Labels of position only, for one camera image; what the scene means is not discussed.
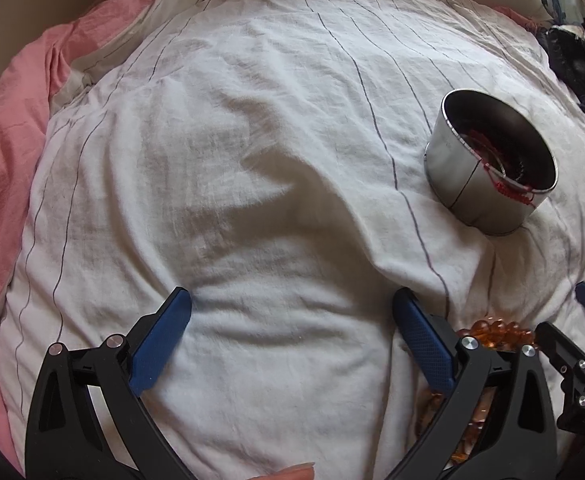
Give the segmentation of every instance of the orange beads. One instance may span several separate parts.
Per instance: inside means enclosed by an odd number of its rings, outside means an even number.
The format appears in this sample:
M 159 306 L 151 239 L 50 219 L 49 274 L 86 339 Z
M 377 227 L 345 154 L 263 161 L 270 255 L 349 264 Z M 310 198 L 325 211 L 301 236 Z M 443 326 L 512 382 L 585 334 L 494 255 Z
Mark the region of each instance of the orange beads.
M 479 319 L 473 323 L 470 329 L 462 328 L 457 330 L 457 335 L 460 338 L 473 336 L 483 346 L 500 351 L 515 351 L 523 345 L 534 344 L 533 331 L 522 329 L 516 321 L 505 322 L 503 319 L 496 319 L 495 317 Z M 459 464 L 466 461 L 470 452 L 472 452 L 472 448 L 479 439 L 479 434 L 492 405 L 494 395 L 494 388 L 485 388 L 483 390 L 472 419 L 469 421 L 457 449 L 450 457 L 454 463 Z M 432 394 L 421 412 L 421 417 L 418 419 L 417 436 L 420 436 L 431 423 L 442 401 L 441 394 Z

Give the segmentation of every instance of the stainless steel bowl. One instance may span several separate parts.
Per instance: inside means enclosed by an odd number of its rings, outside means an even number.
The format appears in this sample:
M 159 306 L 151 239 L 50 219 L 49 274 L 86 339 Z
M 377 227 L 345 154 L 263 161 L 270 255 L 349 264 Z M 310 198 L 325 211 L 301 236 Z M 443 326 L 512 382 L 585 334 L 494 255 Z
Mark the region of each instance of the stainless steel bowl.
M 439 200 L 488 235 L 514 231 L 557 185 L 557 163 L 534 126 L 475 90 L 443 98 L 424 164 Z

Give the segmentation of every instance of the amber bead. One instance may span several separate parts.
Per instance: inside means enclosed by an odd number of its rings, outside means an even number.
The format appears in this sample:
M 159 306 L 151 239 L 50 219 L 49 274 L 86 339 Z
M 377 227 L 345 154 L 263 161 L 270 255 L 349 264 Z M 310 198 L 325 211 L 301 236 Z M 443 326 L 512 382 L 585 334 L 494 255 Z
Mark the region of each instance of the amber bead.
M 492 325 L 490 325 L 490 332 L 503 335 L 505 334 L 506 326 L 507 325 L 503 322 L 503 319 L 497 319 Z
M 495 388 L 485 388 L 479 397 L 479 402 L 477 402 L 477 407 L 472 414 L 472 422 L 475 424 L 483 424 L 488 416 L 488 412 L 490 411 L 490 406 L 492 405 L 492 401 L 495 398 Z
M 490 323 L 488 323 L 485 319 L 480 319 L 474 323 L 472 328 L 470 329 L 470 333 L 474 337 L 479 337 L 480 335 L 487 334 L 490 332 Z
M 432 394 L 432 397 L 428 400 L 426 405 L 423 407 L 423 412 L 421 414 L 421 418 L 419 423 L 417 424 L 416 428 L 416 436 L 419 437 L 421 434 L 426 430 L 434 415 L 437 413 L 437 410 L 441 407 L 443 402 L 442 394 Z
M 510 323 L 508 324 L 506 329 L 507 330 L 503 338 L 503 341 L 506 343 L 506 345 L 508 345 L 514 350 L 514 348 L 516 348 L 517 346 L 517 343 L 519 342 L 519 336 L 521 335 L 519 324 L 515 322 Z
M 481 344 L 485 344 L 488 342 L 488 340 L 490 339 L 490 332 L 485 332 L 483 334 L 477 334 L 475 337 L 477 338 L 477 340 L 481 343 Z
M 531 345 L 534 343 L 534 332 L 532 330 L 523 330 L 519 336 L 520 345 Z
M 482 425 L 476 424 L 474 422 L 468 424 L 467 429 L 463 435 L 464 440 L 471 446 L 474 446 L 477 443 L 477 440 L 479 439 L 479 433 L 481 433 L 481 428 Z
M 452 460 L 455 464 L 460 464 L 462 462 L 466 462 L 467 457 L 467 453 L 464 453 L 463 451 L 455 451 L 450 457 L 450 460 Z

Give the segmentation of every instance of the silver bolt head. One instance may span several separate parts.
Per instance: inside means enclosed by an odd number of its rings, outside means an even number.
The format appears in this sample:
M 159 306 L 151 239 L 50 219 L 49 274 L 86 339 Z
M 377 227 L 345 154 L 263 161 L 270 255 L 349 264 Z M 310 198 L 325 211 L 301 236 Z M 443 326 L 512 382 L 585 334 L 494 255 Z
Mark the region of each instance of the silver bolt head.
M 48 347 L 48 354 L 59 355 L 63 351 L 63 345 L 61 343 L 53 343 Z
M 527 357 L 534 357 L 537 354 L 537 351 L 534 349 L 532 345 L 523 345 L 521 347 L 521 351 Z
M 106 339 L 106 345 L 108 345 L 108 348 L 119 348 L 122 344 L 124 344 L 124 336 L 120 334 L 111 335 Z
M 473 337 L 466 336 L 461 340 L 461 346 L 466 350 L 476 350 L 479 348 L 479 341 Z

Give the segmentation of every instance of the wrinkled fabric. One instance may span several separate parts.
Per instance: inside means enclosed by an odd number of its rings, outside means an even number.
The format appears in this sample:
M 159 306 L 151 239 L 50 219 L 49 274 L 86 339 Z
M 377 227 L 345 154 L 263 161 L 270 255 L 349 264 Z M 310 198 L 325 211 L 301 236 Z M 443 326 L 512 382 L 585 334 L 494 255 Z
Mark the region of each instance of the wrinkled fabric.
M 506 237 L 460 223 L 424 174 L 453 88 L 511 104 L 557 158 L 557 188 Z M 201 0 L 47 139 L 0 326 L 20 456 L 48 345 L 127 333 L 176 285 L 192 318 L 144 403 L 202 479 L 305 462 L 322 480 L 386 478 L 419 390 L 391 316 L 400 286 L 454 328 L 549 319 L 585 351 L 585 115 L 533 36 L 488 7 Z
M 522 16 L 515 10 L 512 10 L 510 7 L 497 6 L 493 7 L 493 9 L 495 9 L 497 12 L 501 12 L 504 16 L 507 16 L 514 23 L 516 23 L 520 27 L 525 28 L 528 32 L 531 32 L 532 34 L 536 34 L 537 31 L 542 27 L 540 23 L 535 22 L 530 18 L 526 18 L 525 16 Z
M 73 23 L 50 28 L 0 76 L 0 303 L 28 214 L 29 192 L 46 143 L 50 101 L 78 57 L 99 49 L 154 0 L 110 0 Z M 18 466 L 0 393 L 0 450 Z

